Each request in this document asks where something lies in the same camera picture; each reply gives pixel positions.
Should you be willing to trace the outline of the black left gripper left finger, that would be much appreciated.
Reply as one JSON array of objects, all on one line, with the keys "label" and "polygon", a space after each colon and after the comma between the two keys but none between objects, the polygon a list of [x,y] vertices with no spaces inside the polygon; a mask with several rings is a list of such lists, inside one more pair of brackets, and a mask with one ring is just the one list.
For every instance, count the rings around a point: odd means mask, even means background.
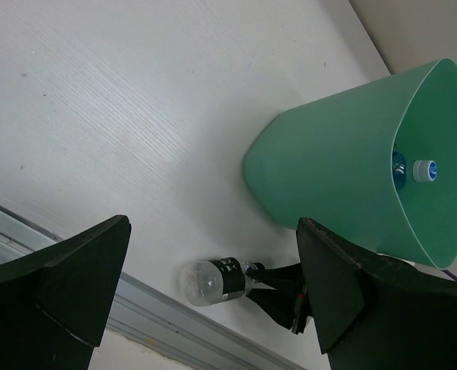
[{"label": "black left gripper left finger", "polygon": [[101,344],[132,226],[116,215],[0,265],[0,369],[87,369]]}]

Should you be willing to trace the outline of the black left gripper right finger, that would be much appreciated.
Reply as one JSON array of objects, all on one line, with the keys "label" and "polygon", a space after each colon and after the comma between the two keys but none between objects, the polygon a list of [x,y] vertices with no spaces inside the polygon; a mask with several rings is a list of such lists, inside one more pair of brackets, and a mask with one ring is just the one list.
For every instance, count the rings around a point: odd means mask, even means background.
[{"label": "black left gripper right finger", "polygon": [[333,369],[457,369],[457,281],[297,226],[322,353]]}]

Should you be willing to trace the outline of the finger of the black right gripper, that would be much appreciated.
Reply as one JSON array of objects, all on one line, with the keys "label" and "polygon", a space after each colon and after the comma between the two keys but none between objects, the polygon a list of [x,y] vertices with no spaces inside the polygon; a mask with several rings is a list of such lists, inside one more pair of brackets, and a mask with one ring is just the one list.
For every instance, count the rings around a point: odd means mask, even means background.
[{"label": "finger of the black right gripper", "polygon": [[274,289],[302,289],[304,274],[300,263],[274,269],[249,270],[247,275]]},{"label": "finger of the black right gripper", "polygon": [[278,325],[294,334],[303,334],[309,322],[309,299],[306,290],[287,294],[278,290],[253,289],[247,297]]}]

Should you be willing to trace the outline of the black label small bottle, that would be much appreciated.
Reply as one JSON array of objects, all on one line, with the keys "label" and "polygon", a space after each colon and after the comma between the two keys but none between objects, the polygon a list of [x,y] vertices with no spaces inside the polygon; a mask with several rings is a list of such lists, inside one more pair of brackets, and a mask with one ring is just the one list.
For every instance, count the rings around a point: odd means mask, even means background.
[{"label": "black label small bottle", "polygon": [[181,270],[180,284],[191,305],[206,307],[248,295],[258,284],[248,273],[264,269],[262,263],[234,257],[194,261]]}]

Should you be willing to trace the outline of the dark blue label bottle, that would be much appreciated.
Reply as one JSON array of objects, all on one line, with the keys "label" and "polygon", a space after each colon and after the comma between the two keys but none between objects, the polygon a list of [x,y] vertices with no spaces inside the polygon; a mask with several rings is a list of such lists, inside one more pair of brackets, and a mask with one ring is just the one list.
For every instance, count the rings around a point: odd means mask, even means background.
[{"label": "dark blue label bottle", "polygon": [[416,160],[407,164],[405,156],[397,151],[391,155],[391,174],[397,192],[403,190],[412,177],[416,183],[429,183],[437,178],[437,163],[433,160]]}]

